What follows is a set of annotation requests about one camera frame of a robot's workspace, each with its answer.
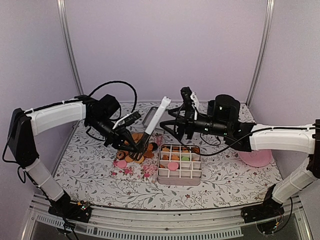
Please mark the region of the orange leaf cookie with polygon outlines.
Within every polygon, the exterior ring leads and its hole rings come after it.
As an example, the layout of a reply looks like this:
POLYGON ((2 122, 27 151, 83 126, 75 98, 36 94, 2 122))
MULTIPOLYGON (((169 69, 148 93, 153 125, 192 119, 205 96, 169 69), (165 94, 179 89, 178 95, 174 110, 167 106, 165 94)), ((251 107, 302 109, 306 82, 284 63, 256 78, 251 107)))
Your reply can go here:
POLYGON ((170 149, 168 147, 163 147, 161 149, 162 152, 170 152, 170 149))

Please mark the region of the silver white tongs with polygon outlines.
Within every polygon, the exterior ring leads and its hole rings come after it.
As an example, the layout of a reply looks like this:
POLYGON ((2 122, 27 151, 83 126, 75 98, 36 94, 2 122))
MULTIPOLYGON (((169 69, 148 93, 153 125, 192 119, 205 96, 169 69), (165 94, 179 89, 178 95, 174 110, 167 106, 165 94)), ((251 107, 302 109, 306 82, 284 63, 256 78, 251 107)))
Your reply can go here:
POLYGON ((134 161, 139 161, 141 157, 144 156, 145 152, 148 150, 148 145, 149 145, 149 139, 151 135, 153 134, 155 128, 159 124, 162 116, 164 115, 167 107, 171 103, 171 99, 164 96, 160 106, 157 108, 155 114, 153 115, 150 123, 148 124, 147 128, 143 132, 142 137, 140 140, 136 143, 137 144, 137 152, 131 152, 129 156, 134 160, 134 161))

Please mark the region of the front aluminium rail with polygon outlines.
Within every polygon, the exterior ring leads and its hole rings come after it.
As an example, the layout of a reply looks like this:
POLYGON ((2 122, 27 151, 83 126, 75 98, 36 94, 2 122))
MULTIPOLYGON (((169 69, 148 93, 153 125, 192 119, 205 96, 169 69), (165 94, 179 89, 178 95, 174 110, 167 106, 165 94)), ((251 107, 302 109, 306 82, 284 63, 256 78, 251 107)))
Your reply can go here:
POLYGON ((133 210, 92 206, 88 222, 70 221, 48 212, 35 194, 27 210, 23 240, 311 240, 300 199, 284 206, 284 215, 246 222, 241 206, 200 210, 133 210))

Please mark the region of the silver tin lid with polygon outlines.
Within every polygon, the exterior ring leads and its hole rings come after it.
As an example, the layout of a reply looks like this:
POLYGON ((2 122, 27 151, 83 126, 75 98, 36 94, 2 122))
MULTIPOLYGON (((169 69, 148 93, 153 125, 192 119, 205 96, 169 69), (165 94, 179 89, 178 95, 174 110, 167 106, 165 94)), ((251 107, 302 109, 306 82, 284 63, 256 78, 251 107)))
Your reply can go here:
POLYGON ((143 121, 142 121, 142 125, 143 125, 144 127, 147 127, 147 126, 149 125, 149 123, 150 123, 150 121, 152 120, 152 118, 153 118, 154 114, 156 113, 157 109, 158 109, 157 107, 152 106, 152 107, 146 112, 145 117, 144 117, 144 119, 143 119, 143 121))

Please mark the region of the floral rectangular tray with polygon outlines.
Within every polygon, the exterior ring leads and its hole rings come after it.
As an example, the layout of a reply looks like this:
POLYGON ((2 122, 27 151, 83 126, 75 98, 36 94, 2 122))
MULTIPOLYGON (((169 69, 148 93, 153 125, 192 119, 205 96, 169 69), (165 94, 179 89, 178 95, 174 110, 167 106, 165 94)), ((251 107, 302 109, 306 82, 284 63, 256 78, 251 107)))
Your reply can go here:
POLYGON ((127 162, 126 168, 117 167, 118 160, 115 156, 113 161, 113 167, 110 170, 110 177, 121 180, 132 181, 150 181, 155 177, 158 170, 158 157, 160 154, 160 147, 164 143, 164 134, 161 132, 154 132, 149 139, 149 145, 147 151, 144 153, 140 160, 134 161, 130 158, 129 153, 124 151, 127 156, 125 160, 127 162))

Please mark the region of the pink sandwich cookie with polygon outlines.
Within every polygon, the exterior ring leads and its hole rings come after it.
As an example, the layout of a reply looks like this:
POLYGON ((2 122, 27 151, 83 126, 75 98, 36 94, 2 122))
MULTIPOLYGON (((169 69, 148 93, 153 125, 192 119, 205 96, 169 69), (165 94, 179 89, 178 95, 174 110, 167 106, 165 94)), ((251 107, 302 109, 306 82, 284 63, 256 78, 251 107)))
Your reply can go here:
POLYGON ((171 162, 168 163, 167 168, 170 171, 176 171, 176 170, 179 169, 179 164, 177 162, 171 161, 171 162))
POLYGON ((120 168, 120 169, 124 169, 127 167, 127 162, 125 160, 119 160, 117 162, 117 167, 120 168))

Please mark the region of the aluminium frame post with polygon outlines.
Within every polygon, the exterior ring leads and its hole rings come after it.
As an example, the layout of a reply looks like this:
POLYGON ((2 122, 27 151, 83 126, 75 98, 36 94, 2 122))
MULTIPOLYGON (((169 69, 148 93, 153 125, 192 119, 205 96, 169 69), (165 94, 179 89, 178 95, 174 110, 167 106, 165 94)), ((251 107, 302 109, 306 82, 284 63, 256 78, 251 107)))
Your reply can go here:
POLYGON ((265 9, 265 16, 263 21, 261 41, 259 45, 258 55, 257 55, 257 59, 256 59, 254 71, 253 71, 251 84, 250 84, 248 95, 245 101, 245 104, 248 108, 251 107, 254 100, 255 92, 257 90, 257 86, 258 86, 258 82, 259 82, 259 78, 260 78, 260 74, 263 66, 263 61, 264 61, 265 53, 267 50, 270 31, 272 28, 274 7, 275 7, 275 0, 266 1, 266 9, 265 9))
POLYGON ((83 86, 81 83, 81 79, 80 79, 80 75, 79 75, 79 71, 78 71, 78 67, 77 67, 77 63, 76 63, 76 58, 75 58, 75 54, 73 51, 69 25, 68 25, 66 1, 65 0, 57 0, 56 3, 57 3, 57 10, 58 10, 58 15, 59 15, 62 35, 63 35, 65 47, 66 47, 66 52, 67 52, 71 72, 72 72, 73 79, 75 82, 75 87, 76 87, 77 93, 79 95, 83 95, 84 89, 83 89, 83 86))

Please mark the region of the green sandwich cookie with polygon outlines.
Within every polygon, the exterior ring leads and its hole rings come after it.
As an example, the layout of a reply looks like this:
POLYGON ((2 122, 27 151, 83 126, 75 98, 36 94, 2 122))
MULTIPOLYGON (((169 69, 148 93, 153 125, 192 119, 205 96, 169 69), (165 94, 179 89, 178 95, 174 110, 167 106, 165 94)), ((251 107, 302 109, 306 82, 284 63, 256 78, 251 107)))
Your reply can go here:
POLYGON ((189 161, 190 160, 190 158, 189 157, 187 157, 187 156, 182 156, 181 157, 181 161, 189 161))

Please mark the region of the pink divided cookie tin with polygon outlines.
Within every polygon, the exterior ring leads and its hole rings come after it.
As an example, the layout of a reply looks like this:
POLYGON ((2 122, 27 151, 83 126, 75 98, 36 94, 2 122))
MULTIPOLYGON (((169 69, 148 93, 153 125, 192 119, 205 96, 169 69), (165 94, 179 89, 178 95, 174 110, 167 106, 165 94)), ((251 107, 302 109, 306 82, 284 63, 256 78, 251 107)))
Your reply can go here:
POLYGON ((163 144, 160 147, 157 181, 167 186, 198 186, 201 183, 200 147, 163 144))

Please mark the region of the pink plate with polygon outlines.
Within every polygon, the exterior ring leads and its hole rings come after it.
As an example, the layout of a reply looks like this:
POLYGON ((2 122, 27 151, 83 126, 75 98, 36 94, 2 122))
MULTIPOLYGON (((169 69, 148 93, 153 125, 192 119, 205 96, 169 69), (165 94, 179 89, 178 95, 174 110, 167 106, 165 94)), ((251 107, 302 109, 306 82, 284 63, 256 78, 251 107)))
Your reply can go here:
POLYGON ((271 150, 239 151, 238 155, 245 164, 256 168, 265 167, 273 160, 271 150))

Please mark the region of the right aluminium frame post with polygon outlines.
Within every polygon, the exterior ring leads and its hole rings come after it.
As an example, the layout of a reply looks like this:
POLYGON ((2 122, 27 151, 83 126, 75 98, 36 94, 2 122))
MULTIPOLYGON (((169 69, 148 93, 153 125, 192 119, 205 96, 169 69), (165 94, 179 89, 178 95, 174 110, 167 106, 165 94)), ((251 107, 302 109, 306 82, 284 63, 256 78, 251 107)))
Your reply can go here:
POLYGON ((261 41, 259 45, 258 55, 257 55, 257 59, 256 59, 254 71, 253 71, 251 84, 250 84, 248 95, 245 101, 245 104, 248 108, 251 107, 254 100, 255 92, 257 90, 257 86, 258 86, 258 82, 259 82, 259 78, 260 78, 260 74, 263 66, 263 61, 264 61, 265 53, 267 50, 270 31, 272 28, 274 7, 275 7, 275 0, 266 1, 266 9, 265 9, 265 16, 263 21, 261 41))

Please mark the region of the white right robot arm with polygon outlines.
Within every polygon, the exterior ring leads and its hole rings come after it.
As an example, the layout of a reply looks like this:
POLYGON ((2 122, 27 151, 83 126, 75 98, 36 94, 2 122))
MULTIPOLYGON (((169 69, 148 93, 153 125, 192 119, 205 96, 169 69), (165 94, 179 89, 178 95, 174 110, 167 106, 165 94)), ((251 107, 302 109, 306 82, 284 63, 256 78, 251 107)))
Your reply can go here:
POLYGON ((259 206, 262 218, 269 218, 292 195, 320 178, 320 121, 301 126, 269 126, 240 122, 240 102, 220 94, 207 104, 201 114, 193 93, 183 93, 183 104, 169 110, 173 120, 162 121, 161 128, 179 142, 194 133, 223 137, 228 148, 239 152, 262 150, 291 151, 307 154, 302 164, 284 180, 271 186, 259 206))

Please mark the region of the left aluminium frame post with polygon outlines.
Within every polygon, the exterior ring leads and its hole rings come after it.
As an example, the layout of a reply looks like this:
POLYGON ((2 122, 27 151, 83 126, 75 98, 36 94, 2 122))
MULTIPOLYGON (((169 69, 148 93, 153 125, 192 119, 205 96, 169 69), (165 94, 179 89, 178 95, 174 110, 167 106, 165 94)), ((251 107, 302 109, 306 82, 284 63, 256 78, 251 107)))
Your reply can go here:
POLYGON ((69 25, 68 25, 66 1, 65 0, 57 0, 56 3, 57 3, 57 10, 58 10, 58 15, 59 15, 62 35, 63 35, 65 47, 66 47, 66 52, 67 52, 71 72, 72 72, 73 79, 75 82, 75 87, 76 87, 77 93, 79 95, 83 95, 84 89, 83 89, 83 86, 81 83, 81 79, 80 79, 80 75, 79 75, 79 71, 78 71, 78 67, 77 67, 77 63, 76 63, 76 58, 75 58, 75 54, 73 51, 69 25))

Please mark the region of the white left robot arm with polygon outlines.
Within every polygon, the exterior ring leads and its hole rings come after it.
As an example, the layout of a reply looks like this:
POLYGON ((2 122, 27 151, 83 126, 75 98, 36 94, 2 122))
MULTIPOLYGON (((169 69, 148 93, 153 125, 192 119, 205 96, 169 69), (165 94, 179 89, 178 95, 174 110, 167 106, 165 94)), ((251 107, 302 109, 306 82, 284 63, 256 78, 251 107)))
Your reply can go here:
POLYGON ((101 99, 84 94, 29 110, 17 108, 11 115, 4 149, 11 151, 11 162, 25 172, 50 204, 63 217, 70 217, 75 211, 71 198, 42 162, 38 145, 49 132, 83 121, 87 128, 100 134, 100 141, 106 147, 139 153, 141 150, 128 127, 141 115, 133 109, 125 116, 114 118, 120 109, 120 103, 110 94, 101 99))

